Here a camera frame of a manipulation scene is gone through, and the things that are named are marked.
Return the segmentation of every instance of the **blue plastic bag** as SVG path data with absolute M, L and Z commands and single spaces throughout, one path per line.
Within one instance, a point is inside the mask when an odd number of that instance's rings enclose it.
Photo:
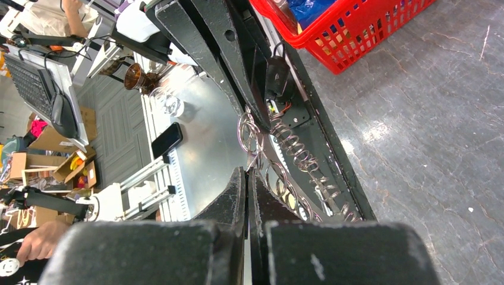
M 336 0 L 287 0 L 301 28 L 306 29 Z

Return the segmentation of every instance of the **black phone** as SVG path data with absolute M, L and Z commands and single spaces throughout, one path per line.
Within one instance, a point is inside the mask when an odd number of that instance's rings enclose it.
M 150 145 L 154 159 L 168 153 L 183 139 L 180 124 L 175 122 L 160 134 Z

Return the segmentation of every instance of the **black shirt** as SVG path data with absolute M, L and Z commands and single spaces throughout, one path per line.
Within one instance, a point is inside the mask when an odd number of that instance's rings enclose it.
M 0 264 L 8 258 L 16 258 L 24 237 L 34 229 L 36 228 L 15 230 L 0 236 Z M 19 268 L 13 275 L 0 277 L 0 284 L 37 284 L 47 261 L 48 259 L 26 261 L 24 266 Z

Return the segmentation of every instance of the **red plastic basket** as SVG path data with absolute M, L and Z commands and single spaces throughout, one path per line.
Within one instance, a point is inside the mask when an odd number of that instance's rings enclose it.
M 435 0 L 336 0 L 300 34 L 272 0 L 250 0 L 293 47 L 339 74 Z

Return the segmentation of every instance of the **hole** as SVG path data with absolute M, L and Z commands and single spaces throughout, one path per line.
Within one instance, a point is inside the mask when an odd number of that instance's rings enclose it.
M 227 30 L 226 32 L 224 32 L 224 36 L 226 37 L 226 39 L 228 39 L 230 42 L 234 42 L 235 41 L 235 32 L 232 31 L 232 30 Z
M 330 55 L 330 50 L 327 46 L 323 47 L 322 50 L 326 53 L 326 55 Z
M 343 43 L 343 37 L 340 34 L 336 35 L 336 40 L 338 41 L 338 43 Z

